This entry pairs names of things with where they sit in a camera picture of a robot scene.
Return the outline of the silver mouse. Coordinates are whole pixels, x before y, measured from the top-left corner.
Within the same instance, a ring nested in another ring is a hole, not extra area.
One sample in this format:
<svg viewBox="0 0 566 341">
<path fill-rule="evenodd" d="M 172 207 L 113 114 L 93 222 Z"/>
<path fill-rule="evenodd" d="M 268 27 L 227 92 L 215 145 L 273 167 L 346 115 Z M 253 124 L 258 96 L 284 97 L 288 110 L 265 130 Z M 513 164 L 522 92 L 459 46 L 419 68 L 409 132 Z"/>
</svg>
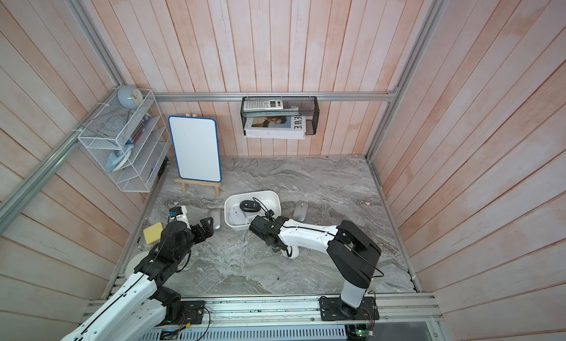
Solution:
<svg viewBox="0 0 566 341">
<path fill-rule="evenodd" d="M 219 230 L 221 227 L 221 210 L 219 208 L 212 208 L 209 210 L 209 216 L 212 217 L 212 224 L 214 230 Z"/>
<path fill-rule="evenodd" d="M 309 205 L 305 201 L 299 201 L 295 205 L 295 209 L 293 212 L 293 219 L 297 222 L 303 223 L 305 221 L 307 212 L 308 212 Z"/>
</svg>

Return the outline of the white storage box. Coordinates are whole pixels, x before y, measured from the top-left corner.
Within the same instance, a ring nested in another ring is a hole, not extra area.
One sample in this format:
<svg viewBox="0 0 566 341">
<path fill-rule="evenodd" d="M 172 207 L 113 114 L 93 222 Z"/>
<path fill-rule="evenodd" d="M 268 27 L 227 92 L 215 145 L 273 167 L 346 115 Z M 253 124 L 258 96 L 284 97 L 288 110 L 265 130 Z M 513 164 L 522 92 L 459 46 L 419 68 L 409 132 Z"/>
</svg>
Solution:
<svg viewBox="0 0 566 341">
<path fill-rule="evenodd" d="M 266 211 L 274 217 L 282 214 L 279 196 L 273 191 L 231 195 L 224 203 L 225 224 L 232 230 L 248 230 L 252 220 Z"/>
</svg>

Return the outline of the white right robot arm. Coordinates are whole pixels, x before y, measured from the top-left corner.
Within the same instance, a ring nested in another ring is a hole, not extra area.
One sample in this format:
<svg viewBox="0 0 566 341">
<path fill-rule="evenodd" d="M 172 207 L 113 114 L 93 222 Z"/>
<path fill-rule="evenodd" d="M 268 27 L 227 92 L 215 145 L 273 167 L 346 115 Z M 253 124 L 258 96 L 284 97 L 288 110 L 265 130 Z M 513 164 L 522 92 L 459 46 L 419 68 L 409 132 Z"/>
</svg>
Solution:
<svg viewBox="0 0 566 341">
<path fill-rule="evenodd" d="M 249 230 L 287 258 L 298 257 L 300 248 L 328 255 L 345 280 L 342 303 L 351 309 L 361 306 L 382 251 L 355 223 L 344 220 L 340 225 L 321 226 L 287 217 L 255 217 Z"/>
</svg>

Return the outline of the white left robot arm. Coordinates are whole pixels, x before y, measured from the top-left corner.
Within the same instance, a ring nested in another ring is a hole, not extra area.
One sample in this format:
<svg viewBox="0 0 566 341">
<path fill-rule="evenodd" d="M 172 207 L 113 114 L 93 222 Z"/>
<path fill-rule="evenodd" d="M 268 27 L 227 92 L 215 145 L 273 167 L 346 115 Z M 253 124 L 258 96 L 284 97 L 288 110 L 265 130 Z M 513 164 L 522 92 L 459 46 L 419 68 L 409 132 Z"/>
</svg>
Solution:
<svg viewBox="0 0 566 341">
<path fill-rule="evenodd" d="M 181 295 L 165 287 L 165 282 L 181 271 L 184 258 L 192 247 L 214 235 L 212 217 L 196 225 L 174 219 L 161 233 L 154 246 L 134 268 L 118 292 L 64 340 L 138 340 L 162 323 L 188 323 L 199 317 L 197 309 L 188 309 Z"/>
</svg>

